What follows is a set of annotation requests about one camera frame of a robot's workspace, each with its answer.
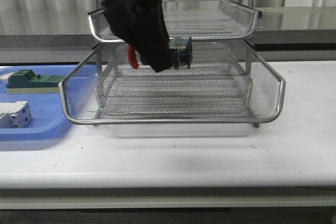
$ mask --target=red cable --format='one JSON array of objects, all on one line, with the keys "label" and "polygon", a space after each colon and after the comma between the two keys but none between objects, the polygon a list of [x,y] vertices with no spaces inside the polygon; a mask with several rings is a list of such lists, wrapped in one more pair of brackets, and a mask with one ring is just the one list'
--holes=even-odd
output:
[{"label": "red cable", "polygon": [[139,68],[139,63],[137,61],[137,53],[135,52],[135,49],[132,46],[128,46],[128,62],[130,63],[131,67],[134,69]]}]

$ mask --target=wire mesh tray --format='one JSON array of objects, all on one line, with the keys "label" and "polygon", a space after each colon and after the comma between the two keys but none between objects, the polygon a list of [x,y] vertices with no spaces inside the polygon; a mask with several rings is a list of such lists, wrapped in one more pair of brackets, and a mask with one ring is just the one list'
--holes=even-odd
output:
[{"label": "wire mesh tray", "polygon": [[[258,12],[229,0],[164,0],[162,7],[171,38],[242,39],[256,29]],[[101,9],[89,15],[89,24],[99,42],[123,42],[111,32]]]},{"label": "wire mesh tray", "polygon": [[265,123],[285,81],[243,40],[193,43],[190,70],[132,69],[127,45],[100,44],[59,84],[76,124]]}]

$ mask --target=black robotic arm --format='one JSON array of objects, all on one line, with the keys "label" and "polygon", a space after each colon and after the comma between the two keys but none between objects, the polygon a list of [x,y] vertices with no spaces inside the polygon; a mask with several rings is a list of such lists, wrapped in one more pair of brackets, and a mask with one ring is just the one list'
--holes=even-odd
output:
[{"label": "black robotic arm", "polygon": [[171,68],[162,0],[102,0],[111,31],[131,45],[156,71]]}]

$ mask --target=gray countertop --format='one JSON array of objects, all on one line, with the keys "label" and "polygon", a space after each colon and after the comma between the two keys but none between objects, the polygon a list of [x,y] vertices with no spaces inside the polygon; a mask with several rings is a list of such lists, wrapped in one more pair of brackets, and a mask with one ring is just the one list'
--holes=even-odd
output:
[{"label": "gray countertop", "polygon": [[[336,43],[336,7],[258,8],[255,44]],[[90,47],[87,13],[72,11],[0,12],[2,48]]]}]

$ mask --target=blue plastic tray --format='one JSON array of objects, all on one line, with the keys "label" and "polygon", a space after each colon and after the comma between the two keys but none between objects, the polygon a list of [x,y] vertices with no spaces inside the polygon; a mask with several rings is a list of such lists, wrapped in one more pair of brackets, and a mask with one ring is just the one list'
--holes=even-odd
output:
[{"label": "blue plastic tray", "polygon": [[[20,69],[32,69],[36,74],[66,75],[75,65],[15,66],[0,69],[0,76]],[[65,134],[71,123],[63,114],[58,93],[7,94],[6,84],[0,81],[0,102],[28,101],[32,120],[26,128],[0,129],[0,141],[45,140]]]}]

